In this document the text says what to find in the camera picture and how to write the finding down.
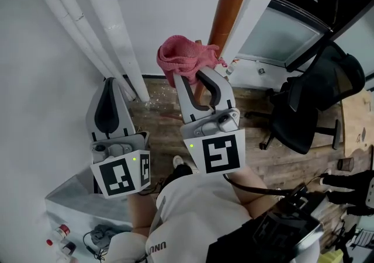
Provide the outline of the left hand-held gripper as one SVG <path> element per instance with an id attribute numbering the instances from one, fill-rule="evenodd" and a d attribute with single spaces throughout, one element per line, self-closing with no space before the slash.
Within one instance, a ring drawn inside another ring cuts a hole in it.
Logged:
<path id="1" fill-rule="evenodd" d="M 135 134 L 129 105 L 122 84 L 111 77 L 97 88 L 86 113 L 86 128 L 95 141 L 90 168 L 106 199 L 139 193 L 151 184 L 150 134 Z M 97 141 L 100 136 L 112 139 Z"/>

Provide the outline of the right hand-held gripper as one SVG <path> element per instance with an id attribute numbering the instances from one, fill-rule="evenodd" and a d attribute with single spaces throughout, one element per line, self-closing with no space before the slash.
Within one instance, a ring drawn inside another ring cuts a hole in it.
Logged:
<path id="1" fill-rule="evenodd" d="M 198 103 L 186 77 L 173 74 L 185 123 L 183 142 L 200 173 L 236 172 L 245 166 L 245 130 L 239 128 L 240 111 L 234 108 L 232 87 L 210 67 L 201 68 L 196 76 L 210 92 L 209 106 Z M 223 111 L 212 115 L 212 109 Z"/>

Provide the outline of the pink cloth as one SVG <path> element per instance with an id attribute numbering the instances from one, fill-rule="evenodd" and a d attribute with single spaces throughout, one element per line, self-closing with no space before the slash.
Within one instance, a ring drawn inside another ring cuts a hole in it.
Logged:
<path id="1" fill-rule="evenodd" d="M 203 67 L 214 69 L 217 65 L 227 67 L 217 58 L 219 47 L 202 45 L 181 35 L 169 37 L 157 51 L 157 64 L 163 70 L 171 87 L 175 87 L 174 74 L 186 77 L 191 85 L 198 82 L 197 72 Z"/>

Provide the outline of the person's right forearm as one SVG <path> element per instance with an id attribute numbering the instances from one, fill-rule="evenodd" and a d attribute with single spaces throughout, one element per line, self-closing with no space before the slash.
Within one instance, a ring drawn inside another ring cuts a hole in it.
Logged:
<path id="1" fill-rule="evenodd" d="M 227 177 L 242 186 L 266 189 L 263 180 L 248 166 L 243 169 L 227 174 Z M 265 213 L 276 202 L 276 198 L 271 195 L 261 195 L 258 193 L 246 192 L 237 187 L 233 187 L 240 203 L 248 211 L 252 219 Z"/>

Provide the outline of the person's left forearm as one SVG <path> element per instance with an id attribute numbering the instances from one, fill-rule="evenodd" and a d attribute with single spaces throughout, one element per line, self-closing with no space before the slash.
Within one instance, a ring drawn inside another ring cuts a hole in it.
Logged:
<path id="1" fill-rule="evenodd" d="M 157 213 L 153 194 L 134 193 L 127 196 L 127 202 L 134 230 L 149 230 Z"/>

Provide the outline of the grey cloth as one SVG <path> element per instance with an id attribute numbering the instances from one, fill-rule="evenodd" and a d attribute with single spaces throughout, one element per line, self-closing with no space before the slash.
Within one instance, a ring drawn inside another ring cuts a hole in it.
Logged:
<path id="1" fill-rule="evenodd" d="M 112 237 L 117 234 L 118 232 L 114 228 L 102 224 L 95 226 L 95 228 L 89 232 L 93 244 L 102 250 L 107 250 L 109 248 Z"/>

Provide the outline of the person's black trousers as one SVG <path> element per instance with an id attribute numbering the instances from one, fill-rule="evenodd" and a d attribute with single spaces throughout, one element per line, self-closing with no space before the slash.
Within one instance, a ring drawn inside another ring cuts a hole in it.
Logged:
<path id="1" fill-rule="evenodd" d="M 180 177 L 184 177 L 184 176 L 187 176 L 187 175 L 192 175 L 193 174 L 193 171 L 191 169 L 190 166 L 188 165 L 185 165 L 185 164 L 181 164 L 181 165 L 177 165 L 176 168 L 174 169 L 172 175 L 175 179 L 177 178 L 180 178 Z"/>

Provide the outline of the pale blue tablecloth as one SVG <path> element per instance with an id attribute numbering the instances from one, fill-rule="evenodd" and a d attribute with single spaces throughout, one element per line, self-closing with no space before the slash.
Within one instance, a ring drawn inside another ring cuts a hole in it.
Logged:
<path id="1" fill-rule="evenodd" d="M 95 245 L 88 236 L 84 236 L 97 225 L 123 231 L 132 229 L 127 200 L 105 199 L 102 194 L 96 193 L 90 168 L 66 180 L 44 200 L 52 228 L 65 224 L 71 230 L 67 240 L 77 246 L 74 257 L 79 263 L 99 263 L 85 247 L 90 245 L 95 248 Z"/>

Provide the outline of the black framed glass door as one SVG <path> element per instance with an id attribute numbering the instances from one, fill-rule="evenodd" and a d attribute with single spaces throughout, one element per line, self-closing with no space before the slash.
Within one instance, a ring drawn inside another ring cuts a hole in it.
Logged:
<path id="1" fill-rule="evenodd" d="M 304 71 L 327 40 L 374 71 L 374 0 L 271 0 L 244 42 L 241 59 Z"/>

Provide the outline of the person's white shirt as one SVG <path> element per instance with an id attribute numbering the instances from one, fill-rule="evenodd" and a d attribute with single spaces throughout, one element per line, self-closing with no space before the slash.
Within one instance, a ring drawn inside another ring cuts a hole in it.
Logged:
<path id="1" fill-rule="evenodd" d="M 205 263 L 209 245 L 249 220 L 223 177 L 184 176 L 159 194 L 149 235 L 115 235 L 106 263 Z"/>

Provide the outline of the bundle of white pipes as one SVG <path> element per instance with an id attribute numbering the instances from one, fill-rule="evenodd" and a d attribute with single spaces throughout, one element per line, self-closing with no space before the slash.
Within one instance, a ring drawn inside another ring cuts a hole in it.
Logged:
<path id="1" fill-rule="evenodd" d="M 148 102 L 150 96 L 136 59 L 118 0 L 90 0 L 112 49 L 128 79 L 123 78 L 88 22 L 77 0 L 44 0 L 65 31 L 105 77 L 115 77 L 129 100 Z"/>

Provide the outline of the small black device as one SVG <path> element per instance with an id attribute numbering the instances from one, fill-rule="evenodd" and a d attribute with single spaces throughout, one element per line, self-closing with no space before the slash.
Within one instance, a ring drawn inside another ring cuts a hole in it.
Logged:
<path id="1" fill-rule="evenodd" d="M 72 256 L 77 246 L 73 242 L 62 243 L 61 252 L 65 255 Z"/>

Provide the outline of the wooden table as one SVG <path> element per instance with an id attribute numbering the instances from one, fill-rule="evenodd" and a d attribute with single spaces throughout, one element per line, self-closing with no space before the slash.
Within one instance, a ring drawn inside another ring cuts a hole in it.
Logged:
<path id="1" fill-rule="evenodd" d="M 367 151 L 374 147 L 374 99 L 365 89 L 341 101 L 344 156 L 356 150 Z M 361 142 L 362 129 L 366 128 L 365 141 Z"/>

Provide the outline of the brown mesh bin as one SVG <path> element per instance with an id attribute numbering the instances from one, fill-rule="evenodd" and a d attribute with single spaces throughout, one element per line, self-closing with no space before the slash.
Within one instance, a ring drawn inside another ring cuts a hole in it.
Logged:
<path id="1" fill-rule="evenodd" d="M 354 168 L 355 160 L 353 157 L 342 158 L 338 160 L 337 169 L 339 171 L 351 172 Z"/>

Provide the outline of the yellow object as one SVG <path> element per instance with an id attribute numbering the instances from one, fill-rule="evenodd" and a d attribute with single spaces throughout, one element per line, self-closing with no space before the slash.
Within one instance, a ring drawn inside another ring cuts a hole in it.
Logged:
<path id="1" fill-rule="evenodd" d="M 317 263 L 342 263 L 343 256 L 342 250 L 329 251 L 320 254 Z"/>

